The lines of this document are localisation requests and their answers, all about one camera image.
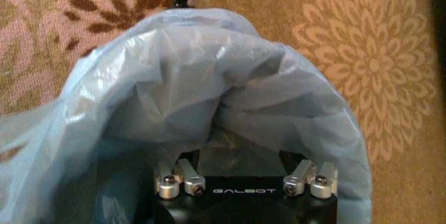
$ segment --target metal mount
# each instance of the metal mount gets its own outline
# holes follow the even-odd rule
[[[310,193],[314,197],[323,199],[338,193],[338,170],[332,163],[323,162],[311,181]]]
[[[316,165],[302,160],[294,172],[283,178],[283,190],[288,197],[304,193],[310,184],[310,193],[316,198],[330,198],[338,192],[338,170],[332,163],[324,162],[316,172]]]
[[[184,182],[184,192],[193,196],[200,196],[205,190],[205,179],[200,176],[187,159],[180,159],[173,168],[175,174],[180,176]]]
[[[200,176],[187,159],[179,159],[173,174],[165,162],[159,162],[155,169],[155,192],[163,199],[173,199],[180,193],[180,183],[184,192],[200,196],[205,190],[205,179]]]
[[[171,174],[165,162],[159,162],[155,170],[155,191],[163,199],[172,199],[180,194],[180,183]]]

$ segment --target brown floral carpet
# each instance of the brown floral carpet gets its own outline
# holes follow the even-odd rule
[[[367,139],[375,223],[446,223],[443,91],[430,0],[192,0],[315,63]],[[0,0],[0,113],[59,94],[75,61],[169,0]],[[6,162],[17,147],[0,154]]]

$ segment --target bolt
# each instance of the bolt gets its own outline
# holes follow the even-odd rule
[[[323,175],[318,175],[315,177],[315,182],[320,185],[326,185],[327,184],[327,178]]]
[[[284,190],[284,193],[286,193],[286,195],[287,195],[288,197],[294,197],[294,196],[295,196],[296,191],[295,191],[294,186],[287,185],[287,186],[283,188],[283,190]]]
[[[201,196],[204,194],[204,188],[201,187],[201,186],[196,186],[195,188],[193,188],[193,195],[195,196]]]
[[[164,181],[165,185],[175,184],[175,177],[173,177],[173,175],[164,176],[163,181]]]

